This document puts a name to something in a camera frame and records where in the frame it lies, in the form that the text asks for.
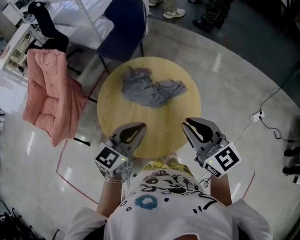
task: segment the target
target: table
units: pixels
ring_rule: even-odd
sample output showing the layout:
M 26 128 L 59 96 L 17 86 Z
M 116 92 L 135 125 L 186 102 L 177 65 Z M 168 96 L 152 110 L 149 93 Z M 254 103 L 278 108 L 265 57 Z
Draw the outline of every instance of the table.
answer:
M 159 108 L 128 101 L 121 94 L 122 74 L 128 66 L 133 69 L 151 69 L 150 77 L 154 82 L 181 80 L 187 87 L 187 92 L 170 99 Z M 182 123 L 188 117 L 201 116 L 200 94 L 191 76 L 174 62 L 159 57 L 135 58 L 116 68 L 103 83 L 98 96 L 97 116 L 106 137 L 111 136 L 121 125 L 145 123 L 146 133 L 134 156 L 154 159 L 175 152 L 187 142 Z

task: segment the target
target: floor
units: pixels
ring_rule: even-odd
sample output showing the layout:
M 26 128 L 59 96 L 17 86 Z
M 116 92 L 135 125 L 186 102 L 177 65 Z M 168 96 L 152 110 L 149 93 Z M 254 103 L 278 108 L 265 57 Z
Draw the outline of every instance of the floor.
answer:
M 234 0 L 222 28 L 207 33 L 192 24 L 194 19 L 199 19 L 204 13 L 207 0 L 196 4 L 187 0 L 176 1 L 178 8 L 186 10 L 184 17 L 165 19 L 163 3 L 150 8 L 150 17 L 173 23 L 215 41 L 250 62 L 279 86 L 297 70 L 296 63 L 300 60 L 300 34 L 294 25 L 282 32 L 257 10 L 241 0 Z M 283 90 L 300 108 L 298 73 L 285 84 Z
M 174 24 L 149 19 L 144 51 L 147 56 L 179 64 L 191 75 L 200 92 L 201 117 L 215 122 L 229 141 L 239 138 L 260 102 L 278 88 L 229 49 Z M 86 50 L 80 56 L 85 57 L 73 58 L 69 64 L 85 68 L 78 80 L 87 95 L 92 92 L 91 97 L 97 98 L 106 75 L 94 88 L 103 68 L 93 51 Z M 106 137 L 98 124 L 96 104 L 88 102 L 76 136 L 89 141 L 91 147 L 69 140 L 53 148 L 45 132 L 22 121 L 26 99 L 26 83 L 0 71 L 0 108 L 7 113 L 0 193 L 10 209 L 15 207 L 40 235 L 51 239 L 56 229 L 61 234 L 67 231 L 78 209 L 97 207 L 103 178 L 93 160 L 96 148 Z M 300 109 L 284 91 L 273 96 L 263 109 L 266 124 L 281 129 L 284 137 L 298 138 L 294 129 Z M 292 176 L 282 173 L 289 162 L 283 157 L 286 143 L 276 140 L 271 130 L 256 122 L 236 148 L 243 162 L 229 174 L 232 199 L 244 198 L 270 223 L 274 239 L 283 239 L 300 215 L 300 186 L 293 183 Z M 209 176 L 194 162 L 195 152 L 189 144 L 176 153 L 197 180 Z

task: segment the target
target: power strip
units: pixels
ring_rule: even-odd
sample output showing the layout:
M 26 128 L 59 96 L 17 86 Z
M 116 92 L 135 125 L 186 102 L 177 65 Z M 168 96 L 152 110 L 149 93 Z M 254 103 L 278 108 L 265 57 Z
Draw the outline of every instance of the power strip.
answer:
M 250 117 L 250 121 L 251 122 L 258 122 L 260 120 L 260 117 L 261 118 L 264 118 L 265 117 L 265 112 L 263 110 L 259 111 L 258 113 L 256 114 L 253 114 L 251 117 Z

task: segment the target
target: pink jacket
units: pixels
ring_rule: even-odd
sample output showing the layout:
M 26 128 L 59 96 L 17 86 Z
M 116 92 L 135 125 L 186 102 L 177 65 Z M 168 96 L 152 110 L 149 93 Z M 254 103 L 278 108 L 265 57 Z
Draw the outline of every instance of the pink jacket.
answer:
M 45 130 L 56 147 L 75 137 L 88 101 L 80 83 L 67 74 L 64 52 L 30 49 L 27 53 L 28 99 L 23 120 Z

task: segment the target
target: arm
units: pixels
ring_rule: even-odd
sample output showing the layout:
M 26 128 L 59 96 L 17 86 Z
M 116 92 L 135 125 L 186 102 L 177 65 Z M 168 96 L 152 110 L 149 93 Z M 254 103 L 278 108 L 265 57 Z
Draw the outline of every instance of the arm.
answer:
M 122 183 L 111 183 L 104 181 L 97 213 L 109 218 L 121 203 Z
M 227 174 L 221 178 L 211 175 L 210 195 L 225 206 L 232 204 Z

